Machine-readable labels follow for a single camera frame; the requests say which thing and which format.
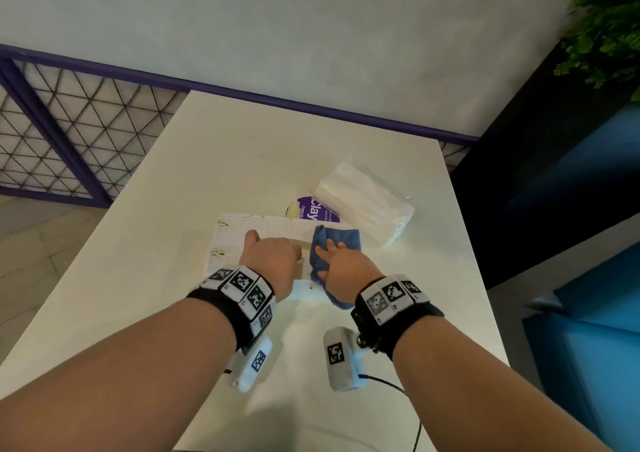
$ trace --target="plastic wrapper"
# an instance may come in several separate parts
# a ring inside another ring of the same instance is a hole
[[[406,197],[352,158],[323,178],[314,196],[381,246],[402,234],[414,212]]]

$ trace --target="black wrist strap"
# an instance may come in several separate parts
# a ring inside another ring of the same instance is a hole
[[[363,345],[390,359],[404,332],[425,316],[444,314],[405,275],[391,275],[368,285],[351,311]]]
[[[240,348],[248,348],[253,341],[253,333],[249,325],[249,319],[238,307],[238,304],[229,299],[220,290],[211,290],[198,287],[189,292],[188,298],[203,300],[217,307],[231,323],[236,333],[236,351]]]
[[[188,295],[209,302],[229,319],[236,333],[236,351],[247,354],[271,322],[276,298],[267,282],[250,268],[225,265],[205,278]]]

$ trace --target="purple trim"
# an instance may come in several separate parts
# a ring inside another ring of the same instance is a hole
[[[391,130],[393,132],[402,132],[405,134],[418,135],[420,137],[434,138],[447,143],[464,145],[465,147],[473,145],[479,139],[479,137],[457,134],[446,130],[425,127],[423,125],[407,124],[405,122],[398,122],[387,118],[362,115],[360,113],[353,113],[350,111],[338,110],[310,103],[285,100],[283,98],[270,97],[267,95],[260,95],[258,93],[244,92],[242,90],[234,90],[233,88],[224,88],[222,86],[173,78],[171,76],[130,70],[128,68],[119,68],[102,63],[95,63],[93,61],[76,60],[75,58],[68,58],[57,54],[48,54],[46,52],[31,51],[30,49],[7,46],[5,44],[0,44],[0,56],[5,56],[14,60],[53,66],[56,68],[80,71],[97,76],[121,79],[132,83],[149,84],[151,86],[157,86],[158,88],[167,88],[169,90],[177,90],[180,92],[196,90],[198,92],[212,93],[214,95],[260,103],[278,108],[285,108],[293,111],[300,111],[311,115],[325,116],[327,118],[334,118],[345,122],[369,125],[379,129]]]
[[[24,114],[29,117],[91,197],[98,204],[109,205],[112,201],[107,191],[104,190],[100,181],[78,154],[67,135],[62,132],[47,107],[12,60],[0,58],[0,84],[4,86],[4,89]]]
[[[39,201],[60,202],[64,204],[75,204],[76,206],[102,207],[107,209],[109,204],[101,204],[95,199],[79,198],[75,196],[64,196],[62,194],[41,193],[39,191],[30,191],[28,189],[14,189],[0,186],[0,195],[16,198],[37,199]]]

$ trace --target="tabletop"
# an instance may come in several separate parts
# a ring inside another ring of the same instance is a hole
[[[0,397],[182,298],[202,277],[221,213],[283,216],[349,156],[415,206],[404,234],[369,256],[411,276],[506,362],[437,141],[190,92],[0,366]],[[266,332],[274,350],[252,390],[217,384],[176,448],[411,450],[419,421],[404,395],[374,382],[329,387],[322,339],[339,325],[355,327],[329,303],[279,304]],[[386,357],[368,354],[364,365],[398,383]],[[430,449],[423,434],[419,450]]]

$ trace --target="green plant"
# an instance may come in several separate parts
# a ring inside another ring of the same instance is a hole
[[[571,0],[569,10],[572,25],[562,42],[569,57],[556,75],[582,70],[594,88],[640,76],[640,0]],[[640,86],[632,100],[640,101]]]

